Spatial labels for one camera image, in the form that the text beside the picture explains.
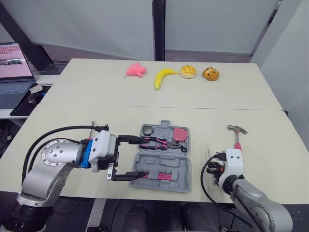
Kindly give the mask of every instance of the pink toy fish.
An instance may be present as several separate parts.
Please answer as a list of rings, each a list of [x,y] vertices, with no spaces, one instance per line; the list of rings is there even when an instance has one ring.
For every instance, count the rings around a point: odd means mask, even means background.
[[[137,75],[143,77],[146,72],[146,68],[141,66],[139,62],[132,64],[126,71],[126,75]]]

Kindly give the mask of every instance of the pliers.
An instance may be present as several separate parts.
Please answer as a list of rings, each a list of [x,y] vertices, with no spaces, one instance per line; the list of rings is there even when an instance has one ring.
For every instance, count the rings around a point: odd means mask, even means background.
[[[165,151],[168,148],[171,148],[171,149],[180,148],[182,150],[182,152],[187,152],[187,148],[185,148],[181,144],[178,144],[176,142],[168,142],[167,139],[159,139],[159,138],[156,138],[156,137],[143,137],[143,139],[149,140],[149,141],[154,141],[154,142],[157,142],[157,143],[161,143],[161,145],[158,145],[158,146],[149,146],[149,145],[142,144],[142,145],[140,145],[140,147],[143,148],[143,149]]]

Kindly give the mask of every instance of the gray tool case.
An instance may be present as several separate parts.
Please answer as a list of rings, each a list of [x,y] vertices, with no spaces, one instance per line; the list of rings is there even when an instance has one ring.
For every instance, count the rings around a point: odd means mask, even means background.
[[[154,132],[145,136],[143,128],[150,126]],[[149,171],[148,178],[142,177],[131,181],[131,186],[141,189],[161,189],[174,192],[188,192],[191,188],[191,164],[187,157],[190,151],[190,133],[187,127],[175,127],[170,125],[170,121],[161,121],[161,125],[144,124],[140,131],[141,137],[157,137],[173,141],[174,128],[185,129],[188,137],[184,142],[179,142],[187,148],[187,152],[182,152],[180,148],[167,150],[148,150],[139,146],[140,152],[136,154],[133,163],[134,171]],[[157,146],[160,143],[151,141],[149,146]],[[160,173],[171,174],[171,180],[160,180]]]

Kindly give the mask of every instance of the yellow banana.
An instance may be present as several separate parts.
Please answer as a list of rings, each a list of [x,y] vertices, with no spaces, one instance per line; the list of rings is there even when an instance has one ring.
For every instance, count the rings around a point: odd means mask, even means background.
[[[154,80],[154,88],[156,90],[160,89],[163,77],[170,74],[178,74],[178,72],[174,71],[173,69],[162,69],[160,72],[158,72],[155,80]]]

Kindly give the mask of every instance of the computer mouse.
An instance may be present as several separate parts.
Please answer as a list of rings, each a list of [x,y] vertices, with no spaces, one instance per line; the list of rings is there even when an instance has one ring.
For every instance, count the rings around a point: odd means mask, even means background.
[[[28,97],[27,103],[29,106],[36,106],[40,103],[43,97],[44,95],[42,93],[33,93]]]

